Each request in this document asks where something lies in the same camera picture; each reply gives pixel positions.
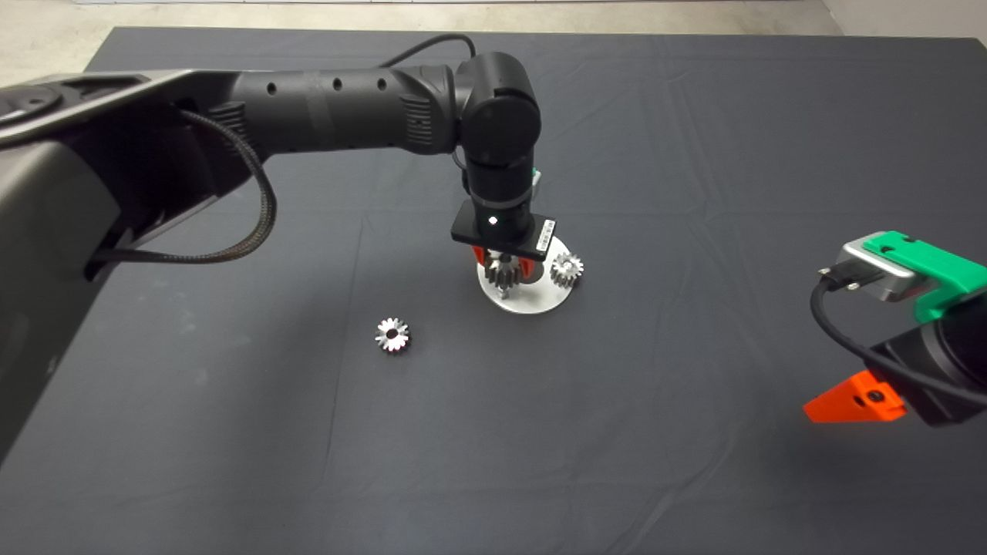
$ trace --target silver gear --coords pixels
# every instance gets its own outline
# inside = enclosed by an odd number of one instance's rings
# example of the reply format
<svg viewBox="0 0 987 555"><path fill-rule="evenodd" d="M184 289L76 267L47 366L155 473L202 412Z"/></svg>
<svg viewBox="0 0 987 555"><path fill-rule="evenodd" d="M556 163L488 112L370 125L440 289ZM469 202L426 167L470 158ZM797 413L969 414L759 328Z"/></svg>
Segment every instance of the silver gear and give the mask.
<svg viewBox="0 0 987 555"><path fill-rule="evenodd" d="M582 260L578 256L573 253L562 253L552 261L549 275L552 276L552 282L555 285L568 288L575 285L575 282L582 276L583 270Z"/></svg>
<svg viewBox="0 0 987 555"><path fill-rule="evenodd" d="M484 264L484 276L498 289L507 290L521 283L521 263L517 257L490 253Z"/></svg>
<svg viewBox="0 0 987 555"><path fill-rule="evenodd" d="M399 318L387 318L377 325L377 335L374 336L377 347L384 353L396 355L408 348L412 340L408 324Z"/></svg>

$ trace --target gear on plate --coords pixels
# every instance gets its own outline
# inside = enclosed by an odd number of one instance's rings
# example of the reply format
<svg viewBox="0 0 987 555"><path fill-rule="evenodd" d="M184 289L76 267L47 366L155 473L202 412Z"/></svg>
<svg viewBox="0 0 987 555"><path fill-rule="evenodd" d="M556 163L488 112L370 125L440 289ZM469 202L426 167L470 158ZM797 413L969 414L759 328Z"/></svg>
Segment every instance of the gear on plate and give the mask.
<svg viewBox="0 0 987 555"><path fill-rule="evenodd" d="M549 274L552 281L559 287L572 287L582 276L584 266L582 260L573 253L562 253L552 261Z"/></svg>
<svg viewBox="0 0 987 555"><path fill-rule="evenodd" d="M514 256L491 253L484 264L484 276L499 289L514 287L521 282L521 262Z"/></svg>
<svg viewBox="0 0 987 555"><path fill-rule="evenodd" d="M374 337L377 346L389 355L396 355L408 348L412 335L408 324L399 318L387 318L377 325Z"/></svg>

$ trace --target table surface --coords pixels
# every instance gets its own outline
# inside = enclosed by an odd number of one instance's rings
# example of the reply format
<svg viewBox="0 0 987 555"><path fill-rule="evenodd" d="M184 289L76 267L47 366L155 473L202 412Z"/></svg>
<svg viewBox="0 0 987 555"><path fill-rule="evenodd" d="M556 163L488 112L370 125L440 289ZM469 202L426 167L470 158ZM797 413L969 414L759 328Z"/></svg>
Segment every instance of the table surface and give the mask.
<svg viewBox="0 0 987 555"><path fill-rule="evenodd" d="M90 68L365 67L420 38L118 29ZM481 293L447 157L276 157L255 255L111 277L0 470L0 552L982 551L987 419L800 407L861 368L807 309L844 242L987 260L983 46L476 41L539 97L536 207L587 266L569 300L522 317ZM153 246L225 246L257 205L246 185ZM912 325L831 304L864 341ZM392 315L404 357L372 341Z"/></svg>

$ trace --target barcode label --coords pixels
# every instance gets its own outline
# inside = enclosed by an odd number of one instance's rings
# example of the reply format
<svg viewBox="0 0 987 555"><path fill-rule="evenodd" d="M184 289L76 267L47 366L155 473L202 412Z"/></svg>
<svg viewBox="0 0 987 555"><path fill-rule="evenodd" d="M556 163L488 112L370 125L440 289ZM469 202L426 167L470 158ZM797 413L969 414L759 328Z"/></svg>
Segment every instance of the barcode label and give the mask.
<svg viewBox="0 0 987 555"><path fill-rule="evenodd" d="M538 245L535 246L535 249L543 253L549 250L549 244L552 243L553 231L555 231L555 220L545 220L545 224L542 225L542 234L538 236Z"/></svg>

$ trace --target gear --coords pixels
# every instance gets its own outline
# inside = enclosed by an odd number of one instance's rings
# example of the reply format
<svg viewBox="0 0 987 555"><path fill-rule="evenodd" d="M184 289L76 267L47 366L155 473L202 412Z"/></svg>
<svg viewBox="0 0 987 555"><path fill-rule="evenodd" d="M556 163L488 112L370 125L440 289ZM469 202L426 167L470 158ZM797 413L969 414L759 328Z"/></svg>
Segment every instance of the gear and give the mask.
<svg viewBox="0 0 987 555"><path fill-rule="evenodd" d="M408 324L398 318L381 320L377 325L377 335L374 337L377 346L388 355L396 355L408 348L412 334Z"/></svg>
<svg viewBox="0 0 987 555"><path fill-rule="evenodd" d="M484 263L484 276L499 289L508 289L521 282L521 262L517 257L491 252Z"/></svg>
<svg viewBox="0 0 987 555"><path fill-rule="evenodd" d="M584 266L582 260L573 253L562 253L552 261L549 270L552 281L559 287L572 287L582 276Z"/></svg>

